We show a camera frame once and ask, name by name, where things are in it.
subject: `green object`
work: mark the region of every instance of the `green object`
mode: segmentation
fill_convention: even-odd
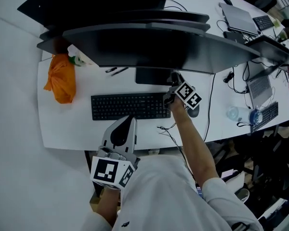
[[[73,56],[73,57],[68,57],[68,60],[70,63],[72,63],[73,65],[76,65],[78,67],[84,66],[86,63],[84,61],[82,61],[79,56]]]

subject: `plastic bottle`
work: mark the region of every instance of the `plastic bottle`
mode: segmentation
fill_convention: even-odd
[[[230,120],[251,125],[258,124],[262,122],[263,119],[262,113],[257,109],[251,110],[248,108],[241,108],[235,106],[232,106],[228,109],[227,117]]]

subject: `pen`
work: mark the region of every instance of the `pen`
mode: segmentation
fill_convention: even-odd
[[[110,72],[112,72],[112,71],[115,71],[117,69],[117,67],[113,67],[113,68],[111,68],[111,69],[107,69],[105,72],[106,73],[110,73]]]
[[[115,76],[115,75],[117,75],[117,74],[119,74],[119,73],[121,73],[121,72],[123,72],[124,70],[127,70],[127,69],[128,69],[128,67],[125,67],[125,68],[113,73],[111,76]]]

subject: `hand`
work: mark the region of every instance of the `hand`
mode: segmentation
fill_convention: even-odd
[[[182,100],[177,95],[175,95],[174,101],[170,105],[170,110],[172,112],[175,112],[176,110],[182,109],[182,108],[185,109],[184,108],[184,103],[182,102]]]

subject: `laptop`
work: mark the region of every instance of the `laptop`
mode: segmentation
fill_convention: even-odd
[[[261,105],[273,95],[269,75],[281,67],[282,64],[266,68],[246,81],[250,90],[250,99],[254,109],[260,109]]]
[[[228,27],[231,30],[248,33],[254,36],[259,35],[250,13],[225,3],[220,3],[219,5],[223,10],[228,22]]]

